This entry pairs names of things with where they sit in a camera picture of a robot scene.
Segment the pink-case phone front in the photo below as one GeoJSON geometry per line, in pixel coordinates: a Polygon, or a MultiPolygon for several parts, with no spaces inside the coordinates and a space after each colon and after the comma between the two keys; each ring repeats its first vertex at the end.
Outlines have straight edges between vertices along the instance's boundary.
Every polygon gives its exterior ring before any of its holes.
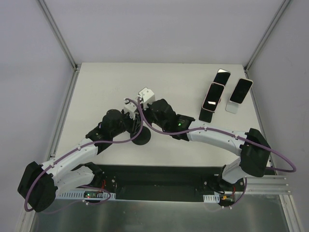
{"type": "Polygon", "coordinates": [[[214,112],[218,106],[224,89],[224,85],[212,82],[202,104],[202,109],[214,112]]]}

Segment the left aluminium frame post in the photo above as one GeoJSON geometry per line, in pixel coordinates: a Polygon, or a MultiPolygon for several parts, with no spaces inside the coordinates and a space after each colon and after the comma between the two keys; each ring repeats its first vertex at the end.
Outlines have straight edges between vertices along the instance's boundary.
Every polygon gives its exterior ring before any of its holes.
{"type": "Polygon", "coordinates": [[[50,11],[47,3],[45,0],[37,0],[36,1],[39,8],[41,9],[47,23],[50,26],[50,29],[55,36],[58,44],[60,45],[60,48],[62,49],[65,57],[67,58],[68,62],[70,63],[73,70],[77,70],[78,64],[76,63],[75,59],[73,58],[73,55],[71,54],[69,47],[52,15],[52,12],[50,11]]]}

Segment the right aluminium table rail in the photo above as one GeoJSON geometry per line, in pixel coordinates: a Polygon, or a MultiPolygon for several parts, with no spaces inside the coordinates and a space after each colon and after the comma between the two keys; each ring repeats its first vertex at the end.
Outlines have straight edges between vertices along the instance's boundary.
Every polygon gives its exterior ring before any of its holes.
{"type": "Polygon", "coordinates": [[[252,101],[253,101],[253,107],[254,107],[256,117],[257,117],[259,130],[260,130],[261,134],[263,135],[264,139],[267,140],[267,136],[265,134],[264,126],[263,126],[263,123],[262,123],[262,119],[261,119],[260,110],[259,110],[258,102],[257,102],[257,99],[256,99],[254,87],[255,87],[255,85],[254,85],[254,82],[253,82],[249,92],[250,92],[250,96],[251,96],[252,101]]]}

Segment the rear silver-edged phone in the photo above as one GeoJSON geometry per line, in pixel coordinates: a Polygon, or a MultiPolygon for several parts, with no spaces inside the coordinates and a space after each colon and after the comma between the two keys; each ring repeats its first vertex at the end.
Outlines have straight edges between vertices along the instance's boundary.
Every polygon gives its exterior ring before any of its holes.
{"type": "Polygon", "coordinates": [[[230,75],[231,72],[224,69],[219,69],[214,78],[214,82],[225,86],[228,82],[230,75]]]}

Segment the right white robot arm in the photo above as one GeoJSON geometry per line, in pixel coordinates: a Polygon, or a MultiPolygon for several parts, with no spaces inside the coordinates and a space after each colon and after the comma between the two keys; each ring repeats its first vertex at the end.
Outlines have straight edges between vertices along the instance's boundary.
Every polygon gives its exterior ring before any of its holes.
{"type": "Polygon", "coordinates": [[[211,128],[204,121],[175,113],[165,99],[140,104],[140,107],[144,122],[156,124],[162,134],[177,140],[206,143],[237,155],[235,161],[221,169],[217,178],[221,190],[229,190],[241,178],[264,176],[270,146],[259,130],[251,128],[243,132],[211,128]]]}

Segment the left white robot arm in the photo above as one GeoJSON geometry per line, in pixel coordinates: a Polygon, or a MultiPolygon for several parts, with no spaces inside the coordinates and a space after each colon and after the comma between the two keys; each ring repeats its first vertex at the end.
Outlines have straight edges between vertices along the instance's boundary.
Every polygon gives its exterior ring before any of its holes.
{"type": "Polygon", "coordinates": [[[94,163],[86,163],[113,144],[136,140],[141,134],[143,119],[137,108],[109,110],[102,121],[92,129],[71,151],[49,161],[31,162],[24,170],[17,188],[24,198],[26,212],[42,212],[61,193],[82,185],[97,188],[102,182],[102,171],[94,163]]]}

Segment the white phone stand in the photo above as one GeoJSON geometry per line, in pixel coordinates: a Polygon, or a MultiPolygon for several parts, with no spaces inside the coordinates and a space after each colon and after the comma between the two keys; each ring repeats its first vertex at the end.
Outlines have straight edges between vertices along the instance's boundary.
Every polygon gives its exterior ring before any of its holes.
{"type": "Polygon", "coordinates": [[[225,110],[232,114],[237,114],[241,104],[233,101],[228,101],[225,110]]]}

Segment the pink-case phone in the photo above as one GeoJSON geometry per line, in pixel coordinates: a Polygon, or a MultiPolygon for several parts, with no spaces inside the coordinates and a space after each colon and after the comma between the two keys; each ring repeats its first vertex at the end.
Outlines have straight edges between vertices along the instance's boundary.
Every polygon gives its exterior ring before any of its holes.
{"type": "Polygon", "coordinates": [[[229,98],[231,102],[242,104],[248,92],[253,85],[253,81],[245,78],[240,78],[229,98]]]}
{"type": "Polygon", "coordinates": [[[224,85],[212,82],[202,104],[202,109],[214,112],[218,106],[224,89],[224,85]]]}

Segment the right aluminium frame post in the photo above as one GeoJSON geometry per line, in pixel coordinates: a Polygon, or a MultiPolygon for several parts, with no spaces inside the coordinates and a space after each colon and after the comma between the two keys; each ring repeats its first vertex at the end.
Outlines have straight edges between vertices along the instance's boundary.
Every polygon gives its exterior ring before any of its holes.
{"type": "Polygon", "coordinates": [[[269,40],[272,32],[276,28],[277,24],[287,11],[288,7],[291,5],[292,0],[283,0],[275,12],[274,16],[272,17],[269,25],[267,26],[265,32],[263,33],[261,39],[259,40],[257,46],[255,47],[253,53],[251,54],[248,62],[244,65],[244,72],[247,73],[251,66],[254,64],[255,60],[258,58],[259,54],[263,50],[264,46],[266,45],[267,41],[269,40]]]}

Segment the black phone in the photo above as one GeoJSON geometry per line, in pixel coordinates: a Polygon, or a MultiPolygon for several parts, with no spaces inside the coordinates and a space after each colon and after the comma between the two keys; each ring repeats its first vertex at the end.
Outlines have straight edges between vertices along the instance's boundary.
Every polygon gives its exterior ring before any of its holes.
{"type": "Polygon", "coordinates": [[[213,114],[214,112],[201,108],[198,119],[206,123],[211,123],[213,114]]]}

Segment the black round-base phone stand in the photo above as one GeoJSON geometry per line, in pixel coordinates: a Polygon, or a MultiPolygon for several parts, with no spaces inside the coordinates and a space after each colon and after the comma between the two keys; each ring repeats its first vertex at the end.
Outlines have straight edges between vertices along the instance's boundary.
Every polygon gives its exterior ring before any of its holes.
{"type": "Polygon", "coordinates": [[[139,135],[135,139],[133,139],[132,142],[135,145],[145,145],[150,141],[150,139],[151,139],[150,130],[146,126],[143,126],[139,135]]]}

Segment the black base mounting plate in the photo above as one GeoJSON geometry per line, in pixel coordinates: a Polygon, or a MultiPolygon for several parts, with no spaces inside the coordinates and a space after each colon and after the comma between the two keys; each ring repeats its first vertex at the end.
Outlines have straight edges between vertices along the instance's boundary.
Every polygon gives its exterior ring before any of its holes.
{"type": "Polygon", "coordinates": [[[92,187],[114,193],[118,200],[202,202],[214,193],[236,196],[245,189],[243,178],[229,184],[220,167],[136,166],[100,164],[92,187]]]}

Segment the aluminium frame post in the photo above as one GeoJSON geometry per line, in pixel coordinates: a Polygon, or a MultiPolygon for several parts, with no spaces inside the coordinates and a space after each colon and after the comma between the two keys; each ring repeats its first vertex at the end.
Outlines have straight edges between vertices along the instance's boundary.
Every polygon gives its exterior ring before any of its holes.
{"type": "Polygon", "coordinates": [[[70,63],[73,70],[77,70],[78,64],[76,63],[75,59],[73,58],[73,55],[71,54],[69,47],[52,15],[52,12],[50,11],[47,3],[45,0],[37,0],[36,1],[39,8],[41,9],[47,23],[50,26],[50,29],[55,36],[58,44],[60,45],[60,48],[62,49],[65,57],[67,58],[68,62],[70,63]]]}
{"type": "Polygon", "coordinates": [[[264,46],[266,45],[267,41],[269,40],[272,32],[276,28],[277,24],[287,11],[288,7],[291,5],[292,0],[283,0],[275,12],[274,16],[272,17],[269,25],[267,26],[265,32],[263,33],[261,39],[259,40],[257,46],[255,47],[253,53],[251,54],[248,62],[244,65],[244,72],[247,73],[251,66],[254,64],[255,60],[258,58],[259,54],[263,50],[264,46]]]}

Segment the right pink-case phone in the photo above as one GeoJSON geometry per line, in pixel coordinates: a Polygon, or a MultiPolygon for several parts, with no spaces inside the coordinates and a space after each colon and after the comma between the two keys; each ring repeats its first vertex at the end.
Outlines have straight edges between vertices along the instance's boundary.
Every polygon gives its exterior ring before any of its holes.
{"type": "Polygon", "coordinates": [[[242,104],[248,92],[253,85],[253,81],[245,78],[240,78],[229,98],[231,102],[242,104]]]}

